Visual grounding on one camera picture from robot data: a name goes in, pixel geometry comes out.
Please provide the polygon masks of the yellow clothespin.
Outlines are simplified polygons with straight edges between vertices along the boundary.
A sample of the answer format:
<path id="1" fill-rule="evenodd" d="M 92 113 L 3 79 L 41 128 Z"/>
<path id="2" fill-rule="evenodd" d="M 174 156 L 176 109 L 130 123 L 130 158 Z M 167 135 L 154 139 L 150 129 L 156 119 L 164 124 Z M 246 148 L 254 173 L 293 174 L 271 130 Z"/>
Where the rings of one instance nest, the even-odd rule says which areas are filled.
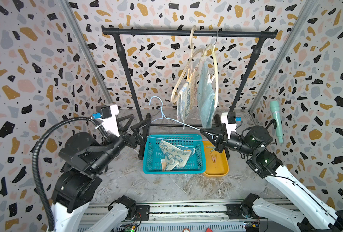
<path id="1" fill-rule="evenodd" d="M 194 69 L 189 69 L 187 74 L 187 82 L 190 84 L 194 75 Z"/>

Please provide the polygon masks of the cream RABBIT lettered towel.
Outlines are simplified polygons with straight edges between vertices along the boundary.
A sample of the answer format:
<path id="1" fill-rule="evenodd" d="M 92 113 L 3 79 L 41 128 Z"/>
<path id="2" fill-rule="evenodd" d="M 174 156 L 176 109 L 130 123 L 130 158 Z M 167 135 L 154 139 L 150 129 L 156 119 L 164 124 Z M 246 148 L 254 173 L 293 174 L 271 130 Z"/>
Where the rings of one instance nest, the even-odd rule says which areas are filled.
<path id="1" fill-rule="evenodd" d="M 185 122 L 188 118 L 196 100 L 196 84 L 186 82 L 178 93 L 177 99 L 177 120 Z"/>

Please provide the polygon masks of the pink clothespin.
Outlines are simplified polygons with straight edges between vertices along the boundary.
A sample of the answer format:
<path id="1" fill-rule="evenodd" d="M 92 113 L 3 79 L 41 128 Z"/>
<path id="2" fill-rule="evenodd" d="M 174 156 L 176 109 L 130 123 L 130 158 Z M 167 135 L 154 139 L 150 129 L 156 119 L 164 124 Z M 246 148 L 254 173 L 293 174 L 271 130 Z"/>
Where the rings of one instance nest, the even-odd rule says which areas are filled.
<path id="1" fill-rule="evenodd" d="M 213 153 L 211 153 L 211 158 L 212 158 L 212 162 L 213 163 L 216 163 L 217 162 L 217 154 L 213 154 Z"/>

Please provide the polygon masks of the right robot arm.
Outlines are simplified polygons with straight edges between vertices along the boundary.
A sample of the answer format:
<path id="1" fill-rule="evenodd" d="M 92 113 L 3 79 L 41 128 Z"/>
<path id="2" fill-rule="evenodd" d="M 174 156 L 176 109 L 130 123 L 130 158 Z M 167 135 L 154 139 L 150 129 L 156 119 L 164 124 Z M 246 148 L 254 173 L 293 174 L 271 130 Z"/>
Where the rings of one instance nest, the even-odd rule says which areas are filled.
<path id="1" fill-rule="evenodd" d="M 267 150 L 273 138 L 263 126 L 247 129 L 244 136 L 227 133 L 225 125 L 201 128 L 203 134 L 222 152 L 229 148 L 247 157 L 250 169 L 280 190 L 297 207 L 289 210 L 249 194 L 241 203 L 244 217 L 265 217 L 294 232 L 343 232 L 343 210 L 328 206 L 294 177 L 283 162 Z"/>

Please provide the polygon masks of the beige plastic hanger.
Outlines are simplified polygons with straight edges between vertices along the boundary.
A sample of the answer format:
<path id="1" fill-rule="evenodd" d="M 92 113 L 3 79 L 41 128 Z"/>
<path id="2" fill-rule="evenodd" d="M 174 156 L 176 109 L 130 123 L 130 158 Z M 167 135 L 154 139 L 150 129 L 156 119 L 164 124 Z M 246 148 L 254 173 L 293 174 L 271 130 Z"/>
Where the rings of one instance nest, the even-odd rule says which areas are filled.
<path id="1" fill-rule="evenodd" d="M 191 49 L 191 52 L 190 52 L 190 57 L 189 57 L 189 60 L 187 62 L 187 64 L 185 65 L 183 71 L 181 72 L 181 74 L 179 74 L 179 78 L 174 86 L 174 89 L 172 90 L 172 93 L 171 93 L 171 102 L 172 103 L 176 103 L 177 100 L 179 99 L 179 97 L 177 96 L 177 89 L 179 88 L 179 85 L 180 83 L 182 82 L 182 80 L 186 77 L 187 79 L 187 83 L 190 83 L 191 81 L 191 74 L 193 73 L 193 69 L 192 68 L 192 60 L 200 53 L 203 52 L 203 49 L 202 48 L 199 48 L 197 49 L 196 51 L 194 51 L 194 44 L 193 44 L 193 37 L 194 37 L 194 32 L 197 30 L 197 26 L 194 25 L 191 29 L 191 32 L 190 32 L 190 37 L 189 37 L 189 45 L 190 45 L 190 49 Z"/>

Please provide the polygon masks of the cream towel blue cartoon print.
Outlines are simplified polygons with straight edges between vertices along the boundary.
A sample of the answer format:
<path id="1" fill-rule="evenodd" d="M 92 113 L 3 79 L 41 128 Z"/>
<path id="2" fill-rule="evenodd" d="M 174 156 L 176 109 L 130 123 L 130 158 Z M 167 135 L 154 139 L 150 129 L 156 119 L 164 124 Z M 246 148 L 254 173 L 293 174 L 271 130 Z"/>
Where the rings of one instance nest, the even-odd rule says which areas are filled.
<path id="1" fill-rule="evenodd" d="M 184 168 L 189 158 L 195 154 L 195 148 L 188 148 L 182 145 L 172 145 L 165 140 L 161 140 L 159 148 L 165 158 L 161 159 L 162 171 L 171 171 L 175 168 Z"/>

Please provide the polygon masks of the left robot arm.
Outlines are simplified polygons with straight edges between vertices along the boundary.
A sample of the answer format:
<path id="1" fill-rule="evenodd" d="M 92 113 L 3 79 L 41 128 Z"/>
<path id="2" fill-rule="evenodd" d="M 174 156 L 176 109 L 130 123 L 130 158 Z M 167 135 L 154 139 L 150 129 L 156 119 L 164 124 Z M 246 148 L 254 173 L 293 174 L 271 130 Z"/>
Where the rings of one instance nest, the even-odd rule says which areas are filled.
<path id="1" fill-rule="evenodd" d="M 87 132 L 73 135 L 60 151 L 60 157 L 66 162 L 68 169 L 58 179 L 53 191 L 53 202 L 60 203 L 71 213 L 75 209 L 89 203 L 95 190 L 102 182 L 99 175 L 103 173 L 108 164 L 119 155 L 124 147 L 135 148 L 145 144 L 145 137 L 141 135 L 142 127 L 149 128 L 151 118 L 131 127 L 133 134 L 127 130 L 120 131 L 119 135 L 110 134 L 105 127 L 93 117 L 76 117 L 66 119 L 48 129 L 37 142 L 32 156 L 32 172 L 36 184 L 36 191 L 40 196 L 48 218 L 48 231 L 56 229 L 56 220 L 46 196 L 39 171 L 40 151 L 48 137 L 60 127 L 75 121 L 88 121 L 94 124 L 102 134 L 105 143 L 99 144 Z"/>

